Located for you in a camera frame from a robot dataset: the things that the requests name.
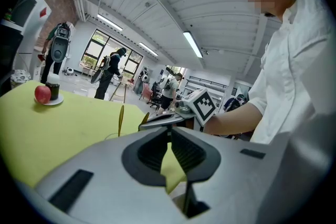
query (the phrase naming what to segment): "yellow-green tablecloth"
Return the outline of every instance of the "yellow-green tablecloth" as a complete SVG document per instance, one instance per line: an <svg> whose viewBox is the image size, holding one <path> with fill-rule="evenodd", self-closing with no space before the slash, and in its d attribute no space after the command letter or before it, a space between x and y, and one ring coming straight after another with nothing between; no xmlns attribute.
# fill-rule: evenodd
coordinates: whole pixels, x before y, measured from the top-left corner
<svg viewBox="0 0 336 224"><path fill-rule="evenodd" d="M0 98L1 155L12 176L32 187L67 159L117 133L122 106L65 91L60 91L62 104L45 106L34 100L38 85L29 81ZM143 117L137 106L125 104L121 133L137 132ZM168 192L185 178L170 146L161 168Z"/></svg>

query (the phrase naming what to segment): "red apple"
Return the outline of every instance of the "red apple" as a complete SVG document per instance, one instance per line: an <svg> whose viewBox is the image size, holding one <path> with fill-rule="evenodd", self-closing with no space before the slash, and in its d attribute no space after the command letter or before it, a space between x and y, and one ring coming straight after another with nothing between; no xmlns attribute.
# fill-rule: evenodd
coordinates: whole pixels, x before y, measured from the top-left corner
<svg viewBox="0 0 336 224"><path fill-rule="evenodd" d="M51 98L50 89L47 86L37 86L35 89L35 98L41 104L48 103Z"/></svg>

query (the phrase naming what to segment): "white plate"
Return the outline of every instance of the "white plate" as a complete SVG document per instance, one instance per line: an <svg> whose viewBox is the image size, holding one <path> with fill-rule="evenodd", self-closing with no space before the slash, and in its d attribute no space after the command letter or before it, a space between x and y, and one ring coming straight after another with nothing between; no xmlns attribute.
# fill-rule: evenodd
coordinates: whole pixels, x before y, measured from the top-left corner
<svg viewBox="0 0 336 224"><path fill-rule="evenodd" d="M56 100L49 101L48 103L42 104L42 105L57 105L57 104L61 104L63 100L64 100L63 95L59 93L58 98Z"/></svg>

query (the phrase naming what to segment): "fluorescent light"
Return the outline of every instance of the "fluorescent light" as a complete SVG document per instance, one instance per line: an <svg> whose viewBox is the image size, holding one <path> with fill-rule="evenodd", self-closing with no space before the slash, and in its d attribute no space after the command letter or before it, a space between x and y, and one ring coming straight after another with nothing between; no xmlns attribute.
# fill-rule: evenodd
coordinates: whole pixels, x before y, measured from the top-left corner
<svg viewBox="0 0 336 224"><path fill-rule="evenodd" d="M185 38L188 40L190 46L193 48L194 52L196 53L197 57L199 58L203 58L203 55L201 53L201 51L199 50L193 36L191 35L191 32L189 31L186 31L186 32L183 32Z"/></svg>
<svg viewBox="0 0 336 224"><path fill-rule="evenodd" d="M154 54L155 56L158 56L155 52L153 52L149 47L147 47L144 43L140 42L139 43L142 47L144 47L146 50Z"/></svg>
<svg viewBox="0 0 336 224"><path fill-rule="evenodd" d="M114 28L118 29L119 31L122 31L122 28L119 25L116 25L115 23L111 22L110 20L106 19L105 17L101 16L100 14L98 14L97 17L104 20L108 24L112 25Z"/></svg>

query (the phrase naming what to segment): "black jacket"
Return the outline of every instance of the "black jacket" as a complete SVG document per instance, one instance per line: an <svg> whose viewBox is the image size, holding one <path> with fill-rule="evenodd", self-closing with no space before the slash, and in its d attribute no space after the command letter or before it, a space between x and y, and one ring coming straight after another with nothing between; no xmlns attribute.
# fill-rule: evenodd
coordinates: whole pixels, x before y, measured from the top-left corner
<svg viewBox="0 0 336 224"><path fill-rule="evenodd" d="M120 56L118 54L113 54L110 58L110 67L107 69L111 74L116 74L120 76L120 72L118 69L118 64L120 61Z"/></svg>

